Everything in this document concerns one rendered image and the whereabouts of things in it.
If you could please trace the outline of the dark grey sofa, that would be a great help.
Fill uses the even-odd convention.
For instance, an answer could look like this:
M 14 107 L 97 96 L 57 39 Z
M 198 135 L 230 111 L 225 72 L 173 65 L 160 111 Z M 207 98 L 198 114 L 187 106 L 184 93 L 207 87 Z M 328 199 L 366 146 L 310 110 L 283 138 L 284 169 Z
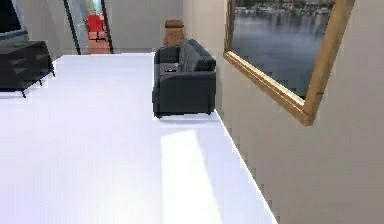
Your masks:
M 215 109 L 216 60 L 195 39 L 180 46 L 163 46 L 154 55 L 153 113 L 170 115 L 206 113 Z M 164 72 L 176 69 L 176 72 Z

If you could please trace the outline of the wood framed lake picture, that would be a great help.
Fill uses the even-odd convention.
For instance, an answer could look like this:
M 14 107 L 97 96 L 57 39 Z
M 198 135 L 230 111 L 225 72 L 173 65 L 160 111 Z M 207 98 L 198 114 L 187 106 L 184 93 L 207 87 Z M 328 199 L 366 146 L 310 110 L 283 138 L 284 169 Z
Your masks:
M 355 0 L 227 0 L 223 57 L 314 123 Z

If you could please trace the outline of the red chair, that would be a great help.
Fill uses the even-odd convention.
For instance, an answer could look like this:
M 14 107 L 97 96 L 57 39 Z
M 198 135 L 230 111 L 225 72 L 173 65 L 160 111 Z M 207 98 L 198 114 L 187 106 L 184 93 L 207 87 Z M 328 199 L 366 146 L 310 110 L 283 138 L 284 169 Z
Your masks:
M 88 27 L 88 38 L 91 39 L 90 34 L 95 33 L 96 37 L 94 38 L 94 41 L 98 40 L 105 40 L 106 37 L 104 35 L 104 23 L 100 19 L 100 17 L 96 14 L 90 14 L 87 16 L 87 27 Z

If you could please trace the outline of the black framed doorway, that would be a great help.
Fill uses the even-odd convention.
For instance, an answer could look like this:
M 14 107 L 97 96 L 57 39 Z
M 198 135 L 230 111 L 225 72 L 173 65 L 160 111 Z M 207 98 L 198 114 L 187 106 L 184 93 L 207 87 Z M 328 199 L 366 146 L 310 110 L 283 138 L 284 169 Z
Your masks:
M 74 53 L 113 54 L 106 0 L 62 0 Z

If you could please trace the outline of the black television stand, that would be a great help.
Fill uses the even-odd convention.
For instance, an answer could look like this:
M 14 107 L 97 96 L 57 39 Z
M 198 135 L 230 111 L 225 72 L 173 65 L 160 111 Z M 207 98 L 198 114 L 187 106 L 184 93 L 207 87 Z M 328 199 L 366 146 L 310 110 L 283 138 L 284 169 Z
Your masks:
M 0 92 L 24 91 L 49 73 L 54 66 L 45 41 L 0 44 Z

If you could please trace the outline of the black television set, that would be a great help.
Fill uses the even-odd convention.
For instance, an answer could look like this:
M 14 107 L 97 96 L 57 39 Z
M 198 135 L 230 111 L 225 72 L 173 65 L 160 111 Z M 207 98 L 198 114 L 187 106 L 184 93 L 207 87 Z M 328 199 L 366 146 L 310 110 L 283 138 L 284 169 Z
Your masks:
M 0 41 L 28 40 L 16 0 L 0 0 Z

